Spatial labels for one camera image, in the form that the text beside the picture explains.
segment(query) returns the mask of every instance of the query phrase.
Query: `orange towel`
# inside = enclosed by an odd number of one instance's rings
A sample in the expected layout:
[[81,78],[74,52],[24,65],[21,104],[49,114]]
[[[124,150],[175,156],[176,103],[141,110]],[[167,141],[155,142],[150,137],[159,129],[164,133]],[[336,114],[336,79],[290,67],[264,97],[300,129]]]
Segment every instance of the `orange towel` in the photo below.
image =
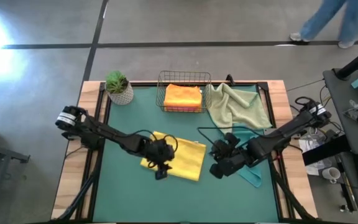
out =
[[166,111],[200,112],[202,95],[197,86],[177,86],[169,84],[165,90]]

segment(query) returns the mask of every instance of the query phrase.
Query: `green table surface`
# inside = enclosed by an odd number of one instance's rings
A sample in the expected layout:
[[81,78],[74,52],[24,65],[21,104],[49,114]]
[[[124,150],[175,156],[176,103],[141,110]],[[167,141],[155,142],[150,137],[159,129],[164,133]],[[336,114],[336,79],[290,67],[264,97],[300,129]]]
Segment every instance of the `green table surface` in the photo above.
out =
[[[236,89],[256,90],[255,86],[237,86]],[[207,145],[208,153],[211,143],[196,130],[198,126],[214,126],[208,112],[163,112],[155,105],[156,92],[157,87],[134,87],[130,104],[112,104],[108,124],[124,133],[148,129],[198,141]],[[213,140],[222,137],[219,130],[204,132]],[[140,160],[116,143],[106,141],[94,222],[278,221],[268,161],[258,165],[262,185],[255,188],[237,174],[215,178],[209,173],[214,160],[208,154],[198,182],[172,175],[157,181],[154,171],[140,166]]]

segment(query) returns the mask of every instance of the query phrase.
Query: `white plant pot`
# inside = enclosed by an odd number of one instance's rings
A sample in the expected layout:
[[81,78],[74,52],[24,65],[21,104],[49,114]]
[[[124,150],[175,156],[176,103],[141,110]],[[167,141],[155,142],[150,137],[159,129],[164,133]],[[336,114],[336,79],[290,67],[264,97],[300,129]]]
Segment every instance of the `white plant pot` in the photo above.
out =
[[127,88],[122,93],[109,93],[107,91],[111,101],[117,105],[127,105],[134,98],[134,90],[132,89],[131,83],[128,83]]

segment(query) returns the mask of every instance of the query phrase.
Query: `jeans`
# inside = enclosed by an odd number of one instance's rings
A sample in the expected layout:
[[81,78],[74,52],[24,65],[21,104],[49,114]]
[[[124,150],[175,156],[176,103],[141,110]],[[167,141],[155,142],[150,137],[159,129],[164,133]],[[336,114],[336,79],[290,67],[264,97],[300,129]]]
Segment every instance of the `jeans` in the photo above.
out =
[[323,0],[318,11],[303,25],[301,38],[313,40],[325,25],[347,2],[345,15],[338,39],[342,42],[353,42],[358,39],[358,0]]

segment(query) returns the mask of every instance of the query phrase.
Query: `concrete floor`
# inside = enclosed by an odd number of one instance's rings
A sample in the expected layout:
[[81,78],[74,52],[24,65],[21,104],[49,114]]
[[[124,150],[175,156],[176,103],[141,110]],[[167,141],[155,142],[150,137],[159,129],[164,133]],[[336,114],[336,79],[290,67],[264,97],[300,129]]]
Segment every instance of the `concrete floor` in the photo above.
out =
[[[0,0],[3,44],[90,44],[102,0]],[[283,41],[312,15],[319,1],[307,0],[110,0],[99,43],[174,41]],[[335,40],[337,15],[317,40]],[[65,105],[78,100],[89,49],[0,50],[0,145],[31,154],[12,163],[0,192],[0,223],[50,218],[67,142],[54,122]],[[358,45],[177,47],[98,49],[90,80],[111,70],[130,80],[155,80],[161,70],[207,71],[214,79],[280,79],[287,88],[322,78],[358,55]],[[288,93],[318,99],[323,83]],[[332,104],[328,110],[333,112]],[[319,216],[358,222],[358,214],[336,211],[341,197],[324,195],[310,179]]]

